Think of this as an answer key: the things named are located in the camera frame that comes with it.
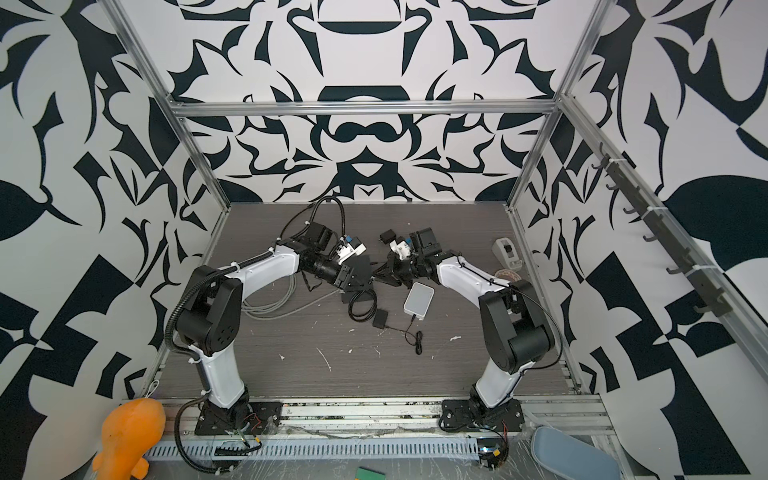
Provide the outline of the black network switch box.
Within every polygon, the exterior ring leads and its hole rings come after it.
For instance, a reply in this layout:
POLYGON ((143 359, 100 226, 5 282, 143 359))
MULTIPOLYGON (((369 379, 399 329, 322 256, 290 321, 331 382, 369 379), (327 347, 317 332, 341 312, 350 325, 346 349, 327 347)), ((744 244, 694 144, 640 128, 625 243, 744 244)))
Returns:
POLYGON ((341 296, 344 304, 355 303, 356 301, 377 301, 377 295, 373 288, 368 288, 355 292, 345 292, 341 296))

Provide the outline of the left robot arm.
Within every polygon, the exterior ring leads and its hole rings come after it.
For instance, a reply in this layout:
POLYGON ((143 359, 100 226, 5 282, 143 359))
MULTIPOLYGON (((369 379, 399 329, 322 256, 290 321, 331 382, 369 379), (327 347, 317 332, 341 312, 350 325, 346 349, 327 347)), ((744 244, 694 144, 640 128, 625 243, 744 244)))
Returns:
POLYGON ((331 236, 327 227, 311 222, 304 231, 278 240, 250 259, 218 269, 203 265, 193 271, 166 324, 164 343, 196 366, 205 416, 217 414, 239 424, 248 415, 247 387, 234 352, 248 296, 297 273, 351 295, 370 284, 363 242, 343 234, 326 252, 331 236))

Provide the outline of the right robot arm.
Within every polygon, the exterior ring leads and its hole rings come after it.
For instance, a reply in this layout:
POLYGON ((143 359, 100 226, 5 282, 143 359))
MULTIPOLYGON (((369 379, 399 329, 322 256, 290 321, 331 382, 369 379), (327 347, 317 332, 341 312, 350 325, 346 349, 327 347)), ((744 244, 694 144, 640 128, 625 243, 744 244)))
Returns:
POLYGON ((377 280, 414 290, 418 279, 429 279, 478 308, 489 361, 470 391, 469 408, 478 417, 498 413, 525 373, 558 344, 554 321, 534 287, 480 270, 461 253, 443 249, 430 228, 407 237, 387 230, 380 240, 389 253, 374 271, 377 280))

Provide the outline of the grey blue pad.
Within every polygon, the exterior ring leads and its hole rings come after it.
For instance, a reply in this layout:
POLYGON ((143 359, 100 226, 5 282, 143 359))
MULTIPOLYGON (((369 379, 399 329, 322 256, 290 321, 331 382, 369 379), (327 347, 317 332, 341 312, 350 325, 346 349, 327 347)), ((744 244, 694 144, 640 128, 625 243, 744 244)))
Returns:
POLYGON ((569 480, 619 480, 618 462, 609 454, 552 427, 531 437, 531 456, 543 469, 569 480))

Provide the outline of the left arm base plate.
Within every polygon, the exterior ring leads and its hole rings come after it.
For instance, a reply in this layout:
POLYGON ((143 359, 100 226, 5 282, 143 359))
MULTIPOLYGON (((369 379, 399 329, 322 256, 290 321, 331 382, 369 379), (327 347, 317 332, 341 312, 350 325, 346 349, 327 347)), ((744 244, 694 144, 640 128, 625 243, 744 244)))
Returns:
POLYGON ((233 434, 235 431, 246 435, 264 434, 281 422, 283 404, 281 402, 239 401, 230 409, 204 401, 195 426, 198 436, 233 434))

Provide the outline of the green object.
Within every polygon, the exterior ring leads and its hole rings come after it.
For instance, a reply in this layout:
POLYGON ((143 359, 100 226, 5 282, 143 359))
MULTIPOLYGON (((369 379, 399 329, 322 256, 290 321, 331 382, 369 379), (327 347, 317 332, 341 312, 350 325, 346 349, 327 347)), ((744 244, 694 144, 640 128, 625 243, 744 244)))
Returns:
POLYGON ((386 475, 365 467, 359 467, 355 473, 355 480, 386 480, 386 475))

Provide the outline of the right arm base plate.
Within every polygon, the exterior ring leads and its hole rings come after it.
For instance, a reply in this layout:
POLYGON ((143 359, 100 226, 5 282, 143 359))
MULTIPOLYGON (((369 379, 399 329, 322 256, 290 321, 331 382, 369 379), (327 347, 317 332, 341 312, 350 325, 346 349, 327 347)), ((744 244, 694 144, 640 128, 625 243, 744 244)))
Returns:
POLYGON ((502 433, 520 432, 525 424, 521 404, 508 399, 500 405, 487 408, 479 399, 443 400, 438 426, 446 432, 479 431, 483 427, 502 433))

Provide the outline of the roll of tape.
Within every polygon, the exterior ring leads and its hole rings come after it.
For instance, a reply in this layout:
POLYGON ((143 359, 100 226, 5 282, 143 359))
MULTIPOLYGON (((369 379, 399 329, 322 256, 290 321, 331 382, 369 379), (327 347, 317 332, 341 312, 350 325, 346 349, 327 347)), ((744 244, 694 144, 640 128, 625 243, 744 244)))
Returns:
POLYGON ((500 280, 509 282, 510 284, 517 283, 523 280, 523 277, 518 272, 515 272, 511 269, 497 270, 494 276, 500 280))

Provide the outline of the white square router box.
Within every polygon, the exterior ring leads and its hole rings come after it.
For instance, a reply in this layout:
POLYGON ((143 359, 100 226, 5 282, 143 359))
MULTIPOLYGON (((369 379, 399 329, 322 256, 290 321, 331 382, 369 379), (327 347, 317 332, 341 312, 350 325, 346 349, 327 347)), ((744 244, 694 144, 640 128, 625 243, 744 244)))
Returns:
POLYGON ((406 315, 423 320, 428 313, 435 290, 426 284, 414 282, 403 304, 406 315))

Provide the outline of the orange plush toy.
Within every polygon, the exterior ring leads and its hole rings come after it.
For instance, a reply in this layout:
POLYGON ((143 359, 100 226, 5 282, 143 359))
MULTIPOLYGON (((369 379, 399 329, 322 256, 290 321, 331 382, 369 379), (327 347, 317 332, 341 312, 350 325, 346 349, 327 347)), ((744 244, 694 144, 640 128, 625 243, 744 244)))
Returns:
POLYGON ((166 414, 151 398, 131 400, 113 410, 101 431, 102 450, 92 462, 97 479, 144 479, 149 462, 144 455, 162 438, 166 414))

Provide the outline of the black power adapter with cable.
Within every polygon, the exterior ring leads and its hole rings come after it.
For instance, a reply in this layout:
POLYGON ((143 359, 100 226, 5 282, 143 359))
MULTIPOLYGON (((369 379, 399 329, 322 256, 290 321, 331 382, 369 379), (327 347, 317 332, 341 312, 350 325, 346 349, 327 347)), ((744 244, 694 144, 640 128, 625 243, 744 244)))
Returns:
POLYGON ((396 239, 397 235, 392 229, 388 229, 380 234, 380 240, 385 245, 389 245, 392 242, 395 242, 396 239))

